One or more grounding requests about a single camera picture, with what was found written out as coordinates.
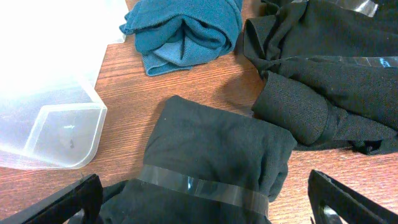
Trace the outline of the small black taped garment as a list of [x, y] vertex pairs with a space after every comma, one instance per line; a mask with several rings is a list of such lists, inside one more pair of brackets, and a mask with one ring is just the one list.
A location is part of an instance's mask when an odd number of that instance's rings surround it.
[[135, 179], [104, 189], [98, 223], [267, 223], [297, 142], [276, 125], [173, 96]]

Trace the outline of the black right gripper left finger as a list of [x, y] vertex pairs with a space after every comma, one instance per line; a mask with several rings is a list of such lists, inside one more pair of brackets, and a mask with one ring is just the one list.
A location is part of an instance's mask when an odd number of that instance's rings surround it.
[[1, 220], [1, 224], [96, 223], [102, 201], [100, 178], [91, 174]]

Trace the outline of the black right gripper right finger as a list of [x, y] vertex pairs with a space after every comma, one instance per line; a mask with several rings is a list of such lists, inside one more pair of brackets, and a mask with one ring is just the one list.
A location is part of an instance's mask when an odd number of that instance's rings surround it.
[[315, 224], [397, 223], [396, 213], [317, 170], [310, 173], [308, 197]]

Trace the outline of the clear plastic storage container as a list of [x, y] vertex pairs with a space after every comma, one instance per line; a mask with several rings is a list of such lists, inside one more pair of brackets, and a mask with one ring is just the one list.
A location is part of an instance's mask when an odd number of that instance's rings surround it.
[[1, 0], [1, 166], [79, 169], [95, 156], [107, 107], [95, 85], [124, 0]]

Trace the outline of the teal cloth bundle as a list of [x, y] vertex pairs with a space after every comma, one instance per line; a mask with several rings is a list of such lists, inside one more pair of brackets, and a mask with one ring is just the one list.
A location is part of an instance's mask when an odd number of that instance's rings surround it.
[[150, 77], [208, 63], [234, 50], [242, 0], [141, 0], [119, 28], [135, 36]]

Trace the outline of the large black taped garment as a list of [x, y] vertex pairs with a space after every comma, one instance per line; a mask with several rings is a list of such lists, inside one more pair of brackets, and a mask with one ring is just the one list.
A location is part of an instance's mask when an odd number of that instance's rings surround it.
[[264, 81], [254, 114], [300, 150], [397, 151], [396, 1], [266, 1], [243, 53]]

